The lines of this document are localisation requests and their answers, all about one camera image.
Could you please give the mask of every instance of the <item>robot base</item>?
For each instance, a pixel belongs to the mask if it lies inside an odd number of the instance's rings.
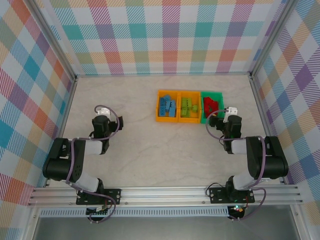
[[[103,191],[104,192],[102,192],[101,194],[113,198],[117,205],[120,204],[120,198],[121,198],[120,188],[104,188]],[[111,200],[106,199],[105,197],[95,196],[95,195],[77,191],[77,198],[75,201],[76,205],[105,205],[106,203],[108,205],[112,204]]]

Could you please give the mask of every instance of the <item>marble surface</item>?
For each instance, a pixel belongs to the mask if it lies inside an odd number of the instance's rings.
[[[264,135],[246,75],[80,78],[64,137],[88,136],[98,104],[111,107],[124,120],[106,154],[85,158],[86,172],[109,187],[206,186],[225,184],[247,168],[246,156],[227,154],[204,124],[156,122],[159,89],[222,92],[224,105],[238,108],[242,136]]]

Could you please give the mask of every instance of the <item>plaid wall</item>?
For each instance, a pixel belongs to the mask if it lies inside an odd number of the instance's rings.
[[[264,34],[263,40],[261,41],[258,50],[256,51],[256,54],[254,55],[253,61],[250,64],[250,68],[249,68],[249,72],[251,72],[258,60],[258,58],[260,57],[261,51],[264,49],[270,34],[272,33],[272,31],[274,30],[276,23],[279,19],[279,17],[281,16],[282,11],[284,10],[284,7],[286,6],[286,3],[288,2],[288,0],[281,0],[281,3],[278,7],[278,9],[276,10],[275,15],[272,18],[272,21],[267,29],[267,31]]]
[[[22,0],[0,0],[0,239],[14,240],[64,115],[71,79]]]
[[[281,12],[277,7],[284,5],[281,0],[37,2],[75,72],[86,75],[248,72]]]
[[[320,236],[320,0],[300,0],[256,83],[272,132],[305,199],[308,228]]]

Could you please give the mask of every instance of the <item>orange tray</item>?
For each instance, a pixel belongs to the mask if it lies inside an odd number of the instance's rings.
[[[201,122],[202,107],[201,107],[201,92],[200,91],[179,91],[179,113],[181,113],[182,98],[191,98],[192,105],[197,105],[197,112],[190,110],[190,117],[178,116],[179,123],[199,124]]]
[[[169,117],[169,113],[166,112],[165,116],[159,116],[159,101],[160,98],[163,98],[165,95],[169,95],[172,100],[175,100],[175,117]],[[155,109],[155,120],[157,122],[167,122],[167,123],[177,123],[180,116],[180,100],[179,100],[179,91],[177,90],[158,90],[158,99],[156,102]]]

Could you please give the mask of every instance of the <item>cable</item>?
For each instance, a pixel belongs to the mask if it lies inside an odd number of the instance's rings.
[[[247,197],[247,196],[245,196],[245,200],[246,200],[245,208],[247,209],[247,208],[249,207],[249,206],[248,206],[249,201],[248,201],[248,197]]]
[[[255,183],[251,184],[250,186],[248,186],[248,188],[252,188],[256,185],[258,185],[264,175],[265,172],[265,167],[266,167],[266,145],[265,145],[265,140],[262,136],[257,136],[258,138],[260,138],[261,144],[262,144],[262,163],[261,163],[261,170],[260,170],[260,174],[258,179],[255,181]]]
[[[213,135],[210,131],[209,131],[209,125],[208,125],[208,122],[209,122],[209,119],[210,117],[213,115],[213,114],[216,114],[216,113],[225,113],[226,110],[217,110],[217,111],[214,111],[212,113],[209,114],[209,116],[206,118],[206,121],[205,121],[205,129],[206,131],[209,133],[209,135],[211,137],[213,137],[214,139],[218,139],[218,140],[222,140],[222,141],[230,141],[230,140],[242,140],[242,139],[245,139],[245,137],[240,137],[240,138],[221,138],[221,137],[217,137],[215,135]]]
[[[92,214],[89,215],[89,219],[90,219],[91,223],[96,223],[96,224],[102,223],[102,222],[106,221],[107,219],[109,219],[109,218],[111,217],[112,214],[115,213],[115,211],[116,211],[116,204],[117,204],[116,201],[115,201],[112,197],[110,197],[110,196],[107,196],[107,195],[104,195],[104,194],[95,193],[95,192],[91,192],[91,191],[87,191],[87,190],[84,190],[84,189],[78,187],[77,185],[75,185],[75,184],[73,184],[73,183],[70,183],[70,177],[71,177],[71,175],[72,175],[72,172],[73,172],[73,170],[74,170],[74,165],[75,165],[75,141],[76,141],[76,140],[85,140],[85,141],[104,141],[104,140],[108,140],[108,139],[112,138],[112,137],[118,132],[118,130],[119,130],[119,128],[120,128],[120,120],[119,120],[119,117],[118,117],[118,115],[116,114],[116,112],[115,112],[114,110],[112,110],[110,107],[107,107],[107,106],[104,106],[104,105],[97,105],[97,106],[94,107],[94,112],[95,112],[96,114],[98,113],[98,112],[97,112],[97,108],[99,108],[99,107],[106,108],[106,109],[108,109],[111,113],[113,113],[113,115],[114,115],[115,118],[116,118],[116,122],[117,122],[116,129],[115,129],[114,133],[112,133],[110,136],[107,136],[107,137],[104,137],[104,138],[91,138],[91,137],[76,137],[76,138],[73,138],[73,139],[71,140],[71,144],[70,144],[70,145],[71,145],[71,165],[70,165],[69,173],[68,173],[68,175],[67,175],[67,177],[66,177],[66,180],[65,180],[65,183],[66,183],[66,184],[70,185],[72,188],[74,188],[74,189],[76,189],[76,190],[78,190],[78,191],[81,191],[81,192],[84,192],[84,193],[86,193],[86,194],[90,194],[90,195],[94,195],[94,196],[98,196],[98,197],[103,197],[103,198],[106,198],[106,199],[111,200],[111,202],[113,203],[114,207],[113,207],[112,212],[111,212],[108,216],[105,216],[105,217],[104,217],[102,220],[100,220],[100,221],[93,221],[93,220],[91,219],[91,215],[92,215]]]
[[[256,214],[261,209],[262,204],[264,204],[264,202],[266,200],[267,191],[263,187],[253,188],[252,190],[254,190],[254,191],[263,190],[264,191],[264,195],[263,195],[262,201],[260,202],[259,206],[253,212],[251,212],[248,215],[246,215],[243,218],[241,218],[241,221],[246,220],[246,219],[250,218],[252,215]],[[234,216],[231,216],[231,215],[230,215],[230,218],[240,221],[240,218],[235,218]]]
[[[212,185],[214,185],[214,184],[218,184],[220,187],[225,188],[225,187],[222,186],[220,183],[217,183],[217,182],[211,183],[211,184],[207,187],[207,189],[205,190],[205,195],[207,195],[209,198],[210,198],[210,195],[208,195],[208,190],[209,190],[209,188],[210,188]]]
[[[225,136],[224,135],[222,135],[221,137],[220,137],[220,139],[219,139],[219,143],[223,146],[224,144],[221,142],[221,139],[223,139]]]

